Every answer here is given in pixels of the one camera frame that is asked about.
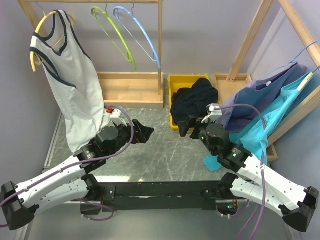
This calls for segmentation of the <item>navy tank top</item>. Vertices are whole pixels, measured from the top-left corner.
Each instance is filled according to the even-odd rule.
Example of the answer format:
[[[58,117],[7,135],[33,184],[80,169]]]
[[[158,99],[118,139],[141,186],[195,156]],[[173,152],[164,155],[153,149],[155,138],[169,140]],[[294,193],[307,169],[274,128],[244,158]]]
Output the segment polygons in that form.
[[[186,121],[189,116],[204,117],[207,105],[217,104],[218,100],[218,90],[206,78],[199,78],[191,88],[180,88],[172,95],[170,113],[174,124]]]

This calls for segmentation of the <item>green hanger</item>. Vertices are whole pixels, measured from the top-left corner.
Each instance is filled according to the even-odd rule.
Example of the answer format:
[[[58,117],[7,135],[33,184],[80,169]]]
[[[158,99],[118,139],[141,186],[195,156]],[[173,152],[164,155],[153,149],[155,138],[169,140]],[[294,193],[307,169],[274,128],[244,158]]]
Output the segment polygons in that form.
[[[109,38],[109,40],[113,43],[113,45],[117,48],[117,50],[121,53],[121,55],[126,59],[127,62],[129,62],[130,64],[132,64],[133,69],[137,70],[137,64],[136,61],[133,57],[133,54],[129,48],[129,45],[127,44],[124,36],[122,35],[121,31],[119,30],[118,26],[115,24],[115,22],[111,19],[111,17],[109,16],[107,10],[103,10],[102,8],[98,7],[98,6],[93,6],[91,8],[91,14],[94,17],[94,19],[96,20],[96,22],[98,23],[98,25],[100,26],[100,28],[102,29],[102,31],[105,33],[105,35]],[[104,28],[104,26],[101,24],[98,16],[103,16],[113,27],[114,31],[116,32],[117,36],[119,37],[125,52],[122,51],[122,49],[117,45],[117,43],[113,40],[113,38],[111,37],[111,35],[107,32],[107,30]]]

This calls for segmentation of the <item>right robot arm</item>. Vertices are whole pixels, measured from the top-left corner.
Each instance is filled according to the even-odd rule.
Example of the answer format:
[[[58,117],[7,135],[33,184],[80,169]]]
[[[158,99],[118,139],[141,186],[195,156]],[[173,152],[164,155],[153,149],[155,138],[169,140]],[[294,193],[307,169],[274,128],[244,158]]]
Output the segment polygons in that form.
[[[220,181],[219,193],[224,199],[244,198],[264,206],[291,228],[305,233],[317,209],[320,192],[298,185],[266,165],[244,147],[232,142],[230,134],[219,123],[188,117],[177,123],[179,135],[190,128],[193,140],[201,140],[212,156],[230,172]]]

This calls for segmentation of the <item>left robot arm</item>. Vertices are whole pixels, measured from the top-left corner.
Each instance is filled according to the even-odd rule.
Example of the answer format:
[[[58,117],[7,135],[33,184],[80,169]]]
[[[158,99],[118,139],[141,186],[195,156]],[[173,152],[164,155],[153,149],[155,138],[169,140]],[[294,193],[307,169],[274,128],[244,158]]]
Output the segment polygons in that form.
[[[131,144],[145,144],[154,128],[134,119],[128,125],[104,127],[71,157],[45,173],[22,183],[12,181],[0,189],[5,227],[11,231],[29,224],[41,212],[73,200],[94,201],[102,188],[92,172]]]

